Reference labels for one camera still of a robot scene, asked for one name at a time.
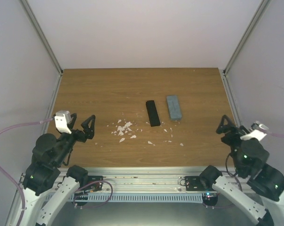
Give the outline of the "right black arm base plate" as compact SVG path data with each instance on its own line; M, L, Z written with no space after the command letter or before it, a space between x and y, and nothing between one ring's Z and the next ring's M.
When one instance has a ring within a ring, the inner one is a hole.
M179 185L185 187L186 191L192 192L215 192L211 188L205 188L199 176L185 176L179 179Z

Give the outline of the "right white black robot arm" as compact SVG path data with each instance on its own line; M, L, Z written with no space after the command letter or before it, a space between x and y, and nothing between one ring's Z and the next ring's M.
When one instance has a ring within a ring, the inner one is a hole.
M261 198L262 204L233 186L212 165L200 174L200 186L226 197L256 226L284 226L284 175L268 165L269 152L260 143L271 134L268 127L258 121L250 129L237 127L223 115L216 133L224 134L221 141L231 149L229 155L234 163L234 176L247 179L248 186Z

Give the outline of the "green glasses case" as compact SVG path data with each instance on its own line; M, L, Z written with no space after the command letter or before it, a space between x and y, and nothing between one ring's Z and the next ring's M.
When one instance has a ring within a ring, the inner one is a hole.
M182 112L180 108L180 103L176 95L168 95L166 97L166 102L168 106L168 112L170 120L179 121L182 119Z

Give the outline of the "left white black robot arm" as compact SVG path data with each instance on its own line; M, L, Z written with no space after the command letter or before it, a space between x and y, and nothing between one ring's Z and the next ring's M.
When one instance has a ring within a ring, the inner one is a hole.
M74 165L67 171L63 183L53 195L53 201L42 208L46 196L60 175L60 167L68 166L73 147L77 142L85 143L95 135L95 115L82 122L82 129L74 129L76 113L58 111L52 118L59 137L46 133L41 135L32 150L32 162L22 182L23 198L19 213L23 218L20 226L46 226L61 210L71 194L88 186L88 171Z

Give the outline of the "black glasses case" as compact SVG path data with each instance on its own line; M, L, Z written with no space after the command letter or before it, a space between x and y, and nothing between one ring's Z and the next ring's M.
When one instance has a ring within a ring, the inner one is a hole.
M158 116L157 108L154 100L146 101L146 109L151 127L160 126L160 119Z

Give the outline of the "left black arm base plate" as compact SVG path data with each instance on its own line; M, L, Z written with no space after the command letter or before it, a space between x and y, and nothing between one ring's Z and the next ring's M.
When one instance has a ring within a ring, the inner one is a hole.
M102 190L103 176L90 176L87 177L87 184L97 181L97 183L91 184L83 189L85 193L92 193Z

